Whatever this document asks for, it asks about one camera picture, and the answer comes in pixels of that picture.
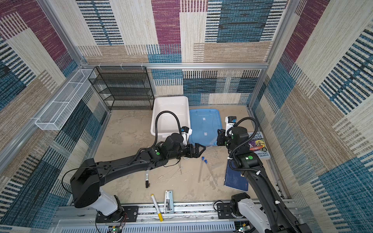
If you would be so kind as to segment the blue capped test tube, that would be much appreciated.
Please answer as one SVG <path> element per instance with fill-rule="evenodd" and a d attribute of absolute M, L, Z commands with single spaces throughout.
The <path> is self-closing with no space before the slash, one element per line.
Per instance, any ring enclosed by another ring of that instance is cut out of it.
<path fill-rule="evenodd" d="M 200 183 L 201 176 L 202 176 L 202 170 L 203 170 L 203 164 L 204 164 L 205 157 L 201 157 L 201 163 L 200 163 L 200 168 L 199 168 L 199 175 L 198 175 L 198 183 Z"/>
<path fill-rule="evenodd" d="M 213 174 L 213 171 L 212 171 L 212 169 L 211 169 L 211 167 L 210 167 L 208 161 L 205 159 L 204 162 L 205 162 L 205 164 L 206 164 L 206 166 L 207 166 L 207 168 L 208 168 L 208 170 L 209 170 L 209 173 L 210 173 L 210 175 L 211 175 L 211 178 L 213 179 L 214 184 L 217 186 L 218 183 L 217 183 L 216 177 L 215 177 L 215 175 Z"/>

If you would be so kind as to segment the white plastic storage bin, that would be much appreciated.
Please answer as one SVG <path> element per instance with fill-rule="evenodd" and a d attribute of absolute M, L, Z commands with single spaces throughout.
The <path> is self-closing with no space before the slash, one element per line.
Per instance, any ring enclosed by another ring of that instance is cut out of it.
<path fill-rule="evenodd" d="M 155 136 L 155 120 L 160 112 L 171 111 L 179 119 L 180 127 L 187 126 L 191 129 L 189 103 L 186 96 L 157 97 L 154 100 L 151 123 L 151 134 Z M 162 114 L 157 122 L 157 143 L 165 141 L 172 133 L 179 133 L 175 117 L 170 113 Z"/>

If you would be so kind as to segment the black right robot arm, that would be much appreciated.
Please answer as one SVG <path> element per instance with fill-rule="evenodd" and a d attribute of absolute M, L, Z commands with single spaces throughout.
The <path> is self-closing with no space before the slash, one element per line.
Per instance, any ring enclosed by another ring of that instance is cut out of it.
<path fill-rule="evenodd" d="M 284 204 L 263 163 L 251 150 L 249 139 L 251 135 L 240 126 L 230 128 L 228 133 L 218 130 L 217 145 L 228 149 L 228 166 L 246 178 L 261 204 L 258 207 L 246 193 L 234 195 L 230 203 L 232 214 L 248 219 L 259 233 L 310 233 L 310 227 Z"/>

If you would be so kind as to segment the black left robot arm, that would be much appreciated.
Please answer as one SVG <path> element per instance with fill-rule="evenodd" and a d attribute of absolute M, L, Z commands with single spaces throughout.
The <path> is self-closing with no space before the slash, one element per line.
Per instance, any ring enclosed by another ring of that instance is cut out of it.
<path fill-rule="evenodd" d="M 99 189 L 112 180 L 131 173 L 153 170 L 162 167 L 172 159 L 199 158 L 206 147 L 196 144 L 183 144 L 184 138 L 173 133 L 165 142 L 140 150 L 139 154 L 104 162 L 85 160 L 70 179 L 74 206 L 90 206 L 99 198 Z"/>

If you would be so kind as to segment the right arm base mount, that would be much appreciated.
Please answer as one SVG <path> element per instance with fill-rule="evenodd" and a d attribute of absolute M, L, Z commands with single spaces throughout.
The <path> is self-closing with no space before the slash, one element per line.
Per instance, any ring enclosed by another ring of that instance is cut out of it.
<path fill-rule="evenodd" d="M 238 202 L 250 198 L 247 193 L 236 194 L 231 197 L 229 203 L 220 200 L 215 201 L 213 208 L 217 211 L 219 219 L 244 218 L 244 215 L 239 212 Z"/>

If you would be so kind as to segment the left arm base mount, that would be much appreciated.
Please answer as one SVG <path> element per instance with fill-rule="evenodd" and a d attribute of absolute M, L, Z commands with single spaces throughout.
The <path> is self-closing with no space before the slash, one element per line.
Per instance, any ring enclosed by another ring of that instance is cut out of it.
<path fill-rule="evenodd" d="M 124 223 L 136 222 L 139 213 L 139 206 L 122 206 L 109 216 L 99 213 L 96 216 L 96 223 Z"/>

